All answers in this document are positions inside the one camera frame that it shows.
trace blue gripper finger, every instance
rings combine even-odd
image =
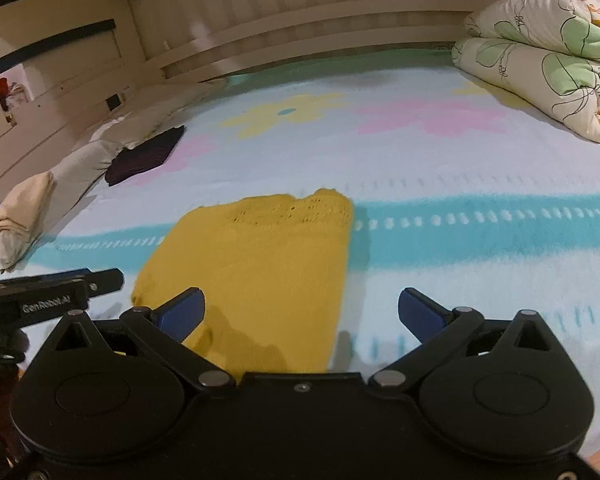
[[[182,343],[205,317],[205,295],[199,288],[188,288],[156,308],[151,319],[165,334]]]
[[[415,288],[409,287],[401,292],[398,299],[398,317],[424,343],[447,326],[454,315]]]

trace pink flower pattern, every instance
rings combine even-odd
[[[503,121],[506,110],[485,108],[460,99],[409,99],[362,107],[358,113],[368,117],[358,127],[362,135],[382,134],[414,124],[437,137],[461,137],[474,131],[499,134],[508,130]]]
[[[145,171],[144,173],[137,174],[128,181],[133,186],[144,186],[161,175],[184,170],[187,167],[190,158],[205,155],[205,153],[212,152],[215,148],[216,145],[213,143],[210,136],[197,136],[192,139],[183,139],[176,145],[171,156],[163,165]]]

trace dark purple folded cloth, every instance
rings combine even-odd
[[[132,150],[123,148],[104,174],[104,180],[115,186],[138,173],[152,170],[164,164],[184,133],[184,126],[171,128],[152,139],[146,140]]]

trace pillow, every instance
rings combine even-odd
[[[95,140],[51,168],[56,188],[43,219],[43,232],[48,232],[77,204],[91,184],[107,171],[120,149],[115,142]]]
[[[104,174],[104,180],[110,186],[115,186],[138,173],[163,165],[182,137],[184,129],[184,126],[171,128],[132,150],[123,148]]]
[[[198,101],[212,90],[220,88],[224,80],[193,85],[163,84],[139,89],[105,119],[88,131],[91,140],[110,140],[128,149],[141,144],[155,133],[167,118],[181,108]]]

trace red object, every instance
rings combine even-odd
[[[1,77],[0,78],[0,97],[7,98],[8,95],[9,95],[9,83],[7,81],[7,78]]]

